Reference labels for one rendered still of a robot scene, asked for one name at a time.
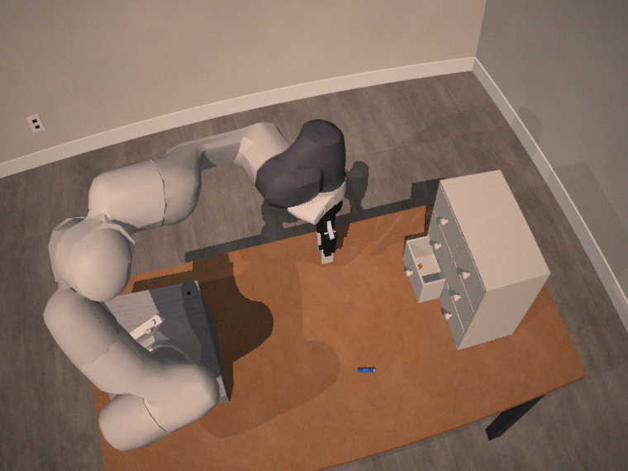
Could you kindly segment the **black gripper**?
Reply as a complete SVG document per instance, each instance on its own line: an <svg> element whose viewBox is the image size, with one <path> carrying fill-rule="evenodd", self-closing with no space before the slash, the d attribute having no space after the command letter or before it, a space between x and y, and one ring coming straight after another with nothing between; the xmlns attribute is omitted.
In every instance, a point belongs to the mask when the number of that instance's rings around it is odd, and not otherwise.
<svg viewBox="0 0 628 471"><path fill-rule="evenodd" d="M335 228L335 215L342 207L342 200L334 205L316 224L317 249L321 251L321 263L333 262L335 253L337 232Z"/></svg>

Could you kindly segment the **white chest of drawers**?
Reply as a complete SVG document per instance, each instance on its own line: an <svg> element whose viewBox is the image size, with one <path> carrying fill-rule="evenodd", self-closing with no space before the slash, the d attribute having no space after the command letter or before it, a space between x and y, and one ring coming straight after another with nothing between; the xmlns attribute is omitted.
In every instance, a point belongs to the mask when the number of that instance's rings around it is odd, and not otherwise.
<svg viewBox="0 0 628 471"><path fill-rule="evenodd" d="M530 227L500 169L440 180L435 205L440 186L462 232L445 285L464 238L485 289L455 347L512 335L550 275Z"/></svg>

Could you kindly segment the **grey drawer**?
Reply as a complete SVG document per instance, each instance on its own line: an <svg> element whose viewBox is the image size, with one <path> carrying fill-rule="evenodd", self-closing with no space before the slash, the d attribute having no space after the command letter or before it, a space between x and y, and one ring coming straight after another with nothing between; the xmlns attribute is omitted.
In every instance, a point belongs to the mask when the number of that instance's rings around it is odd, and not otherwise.
<svg viewBox="0 0 628 471"><path fill-rule="evenodd" d="M438 218L435 212L432 219L429 235L433 243L433 249L436 251L438 255L440 264L445 273L445 277L447 278L454 257L450 251L449 245L445 238L444 232L441 229L440 223L438 221Z"/></svg>
<svg viewBox="0 0 628 471"><path fill-rule="evenodd" d="M462 232L441 186L435 205L435 212L439 218L446 239L449 242L452 253L455 255Z"/></svg>
<svg viewBox="0 0 628 471"><path fill-rule="evenodd" d="M457 308L452 300L452 295L451 295L451 292L447 283L442 293L440 303L444 310L444 318L445 320L447 320L449 324L455 346L457 346L465 331L464 331L462 322L460 320Z"/></svg>
<svg viewBox="0 0 628 471"><path fill-rule="evenodd" d="M476 310L485 289L464 238L461 241L455 261L469 293L473 308Z"/></svg>
<svg viewBox="0 0 628 471"><path fill-rule="evenodd" d="M455 262L450 272L448 284L453 294L452 299L456 304L464 329L466 330L474 314L474 310Z"/></svg>
<svg viewBox="0 0 628 471"><path fill-rule="evenodd" d="M417 302L439 298L446 279L430 237L407 240L402 260L405 268L408 269L405 270L405 274L411 281ZM420 270L419 264L423 265Z"/></svg>

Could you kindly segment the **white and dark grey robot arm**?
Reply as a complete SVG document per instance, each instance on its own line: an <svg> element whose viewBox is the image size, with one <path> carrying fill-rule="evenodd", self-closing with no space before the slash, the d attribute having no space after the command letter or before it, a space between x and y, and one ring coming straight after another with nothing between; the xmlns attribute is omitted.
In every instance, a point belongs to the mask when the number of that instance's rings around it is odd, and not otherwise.
<svg viewBox="0 0 628 471"><path fill-rule="evenodd" d="M202 171L229 163L270 206L313 225L345 195L345 139L334 123L306 122L289 146L273 123L256 122L101 172L88 192L88 216L64 219L51 232L58 288L44 321L72 363L101 391L117 394L98 420L117 450L151 445L219 402L219 383L198 363L202 345L192 328L156 313L127 332L104 301L130 280L130 235L184 221L197 205Z"/></svg>

